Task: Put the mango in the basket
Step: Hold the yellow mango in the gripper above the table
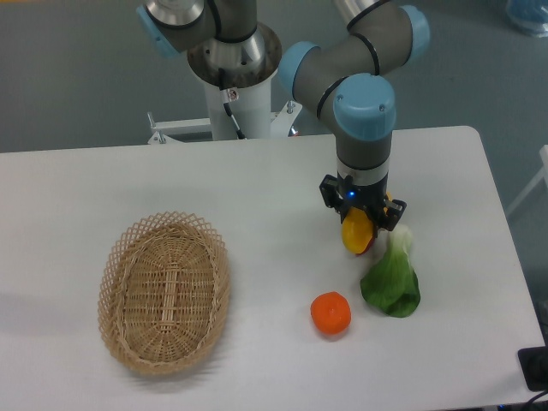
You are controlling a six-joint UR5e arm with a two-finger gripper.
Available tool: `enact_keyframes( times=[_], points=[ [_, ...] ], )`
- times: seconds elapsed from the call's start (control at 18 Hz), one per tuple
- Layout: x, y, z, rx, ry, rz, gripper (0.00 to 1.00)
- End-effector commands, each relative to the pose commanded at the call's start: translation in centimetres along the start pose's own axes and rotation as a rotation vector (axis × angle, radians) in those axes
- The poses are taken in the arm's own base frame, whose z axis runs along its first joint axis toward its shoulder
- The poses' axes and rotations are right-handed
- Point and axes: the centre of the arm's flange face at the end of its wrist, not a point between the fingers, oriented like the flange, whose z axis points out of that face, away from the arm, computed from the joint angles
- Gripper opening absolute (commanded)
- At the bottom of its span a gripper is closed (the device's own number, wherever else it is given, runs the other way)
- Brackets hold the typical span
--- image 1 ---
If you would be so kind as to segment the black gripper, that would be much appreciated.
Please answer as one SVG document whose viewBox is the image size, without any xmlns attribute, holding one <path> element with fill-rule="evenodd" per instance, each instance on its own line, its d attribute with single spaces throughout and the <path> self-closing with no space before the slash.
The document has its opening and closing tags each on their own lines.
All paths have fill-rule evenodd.
<svg viewBox="0 0 548 411">
<path fill-rule="evenodd" d="M 354 180 L 340 174 L 337 178 L 325 175 L 319 184 L 319 191 L 325 206 L 332 209 L 343 220 L 350 207 L 367 209 L 367 216 L 372 221 L 373 231 L 393 231 L 406 210 L 403 200 L 386 199 L 388 175 L 380 181 L 366 186 L 355 185 Z"/>
</svg>

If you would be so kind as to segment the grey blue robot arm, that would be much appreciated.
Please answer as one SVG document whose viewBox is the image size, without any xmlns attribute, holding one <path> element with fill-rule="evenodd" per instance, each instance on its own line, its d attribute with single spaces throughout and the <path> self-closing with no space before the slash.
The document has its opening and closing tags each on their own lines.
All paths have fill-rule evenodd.
<svg viewBox="0 0 548 411">
<path fill-rule="evenodd" d="M 426 17 L 389 1 L 338 1 L 347 37 L 329 49 L 288 49 L 259 22 L 254 1 L 145 1 L 136 10 L 158 50 L 185 55 L 202 82 L 215 140 L 272 136 L 271 80 L 336 139 L 337 174 L 325 176 L 326 206 L 363 211 L 375 230 L 393 230 L 406 205 L 387 194 L 395 93 L 385 76 L 430 42 Z"/>
</svg>

